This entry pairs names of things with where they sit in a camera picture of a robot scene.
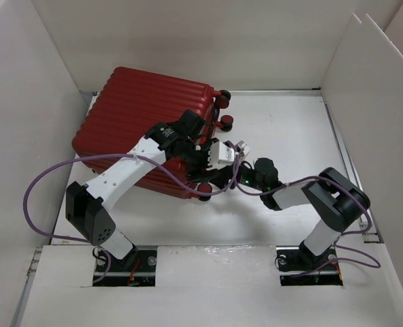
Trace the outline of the red suitcase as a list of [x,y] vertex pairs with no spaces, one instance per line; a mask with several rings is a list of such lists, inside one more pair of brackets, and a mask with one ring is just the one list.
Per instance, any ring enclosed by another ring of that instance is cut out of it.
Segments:
[[108,78],[71,142],[79,157],[127,153],[157,123],[177,121],[191,110],[206,124],[191,134],[202,144],[217,129],[230,131],[233,118],[221,115],[231,93],[209,84],[117,67]]

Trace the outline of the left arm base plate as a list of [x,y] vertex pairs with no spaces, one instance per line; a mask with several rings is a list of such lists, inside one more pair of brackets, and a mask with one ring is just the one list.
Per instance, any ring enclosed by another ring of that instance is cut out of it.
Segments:
[[123,268],[112,260],[109,271],[103,277],[108,260],[102,250],[94,249],[95,270],[94,287],[154,287],[156,281],[157,247],[140,247],[135,262]]

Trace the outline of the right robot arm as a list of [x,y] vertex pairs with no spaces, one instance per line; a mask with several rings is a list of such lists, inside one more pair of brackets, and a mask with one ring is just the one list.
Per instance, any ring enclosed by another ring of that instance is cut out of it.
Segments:
[[222,168],[212,180],[218,188],[228,183],[257,190],[256,196],[270,210],[283,211],[309,204],[319,215],[319,222],[287,260],[284,271],[314,270],[328,265],[330,248],[370,208],[369,197],[332,167],[317,176],[282,183],[274,162],[259,158],[253,165],[246,161],[241,163],[237,173],[233,168]]

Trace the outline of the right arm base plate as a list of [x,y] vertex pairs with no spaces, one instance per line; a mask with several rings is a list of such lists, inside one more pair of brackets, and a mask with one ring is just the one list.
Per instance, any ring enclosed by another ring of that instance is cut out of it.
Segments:
[[339,265],[329,260],[336,258],[329,248],[316,262],[308,263],[300,257],[298,247],[277,247],[274,265],[279,270],[281,286],[343,286]]

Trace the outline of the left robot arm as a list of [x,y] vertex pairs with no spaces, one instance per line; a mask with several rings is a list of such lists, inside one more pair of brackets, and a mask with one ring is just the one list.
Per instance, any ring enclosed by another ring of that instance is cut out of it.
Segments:
[[181,159],[202,173],[234,163],[234,151],[216,138],[194,143],[205,121],[187,110],[171,123],[153,125],[125,155],[100,175],[66,189],[65,218],[92,246],[121,270],[136,261],[137,247],[116,227],[110,210],[137,182],[171,159]]

